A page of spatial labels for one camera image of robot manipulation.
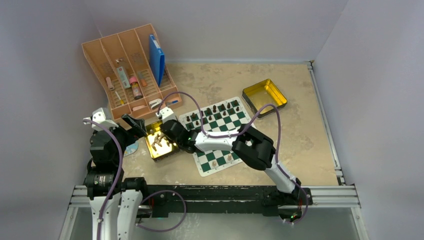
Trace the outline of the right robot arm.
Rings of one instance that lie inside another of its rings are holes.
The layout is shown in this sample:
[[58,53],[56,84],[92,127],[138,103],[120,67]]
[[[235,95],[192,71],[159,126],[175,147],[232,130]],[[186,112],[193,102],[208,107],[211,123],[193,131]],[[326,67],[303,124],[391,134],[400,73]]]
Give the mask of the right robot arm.
[[247,166],[263,171],[276,185],[276,192],[269,194],[278,205],[312,204],[310,193],[301,186],[295,177],[279,160],[279,150],[274,141],[250,124],[242,124],[239,129],[228,131],[202,131],[186,129],[175,119],[160,125],[164,136],[181,150],[189,153],[229,151],[235,153]]

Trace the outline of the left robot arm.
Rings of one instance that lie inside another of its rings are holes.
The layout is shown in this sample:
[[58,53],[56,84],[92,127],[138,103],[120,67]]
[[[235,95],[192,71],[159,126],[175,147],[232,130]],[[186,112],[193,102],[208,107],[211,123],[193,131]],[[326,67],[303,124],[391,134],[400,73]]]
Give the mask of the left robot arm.
[[83,119],[90,124],[92,158],[87,164],[84,185],[89,198],[94,240],[130,240],[136,227],[139,206],[149,199],[144,177],[124,179],[123,160],[126,148],[147,135],[145,120],[124,114],[130,129],[95,113]]

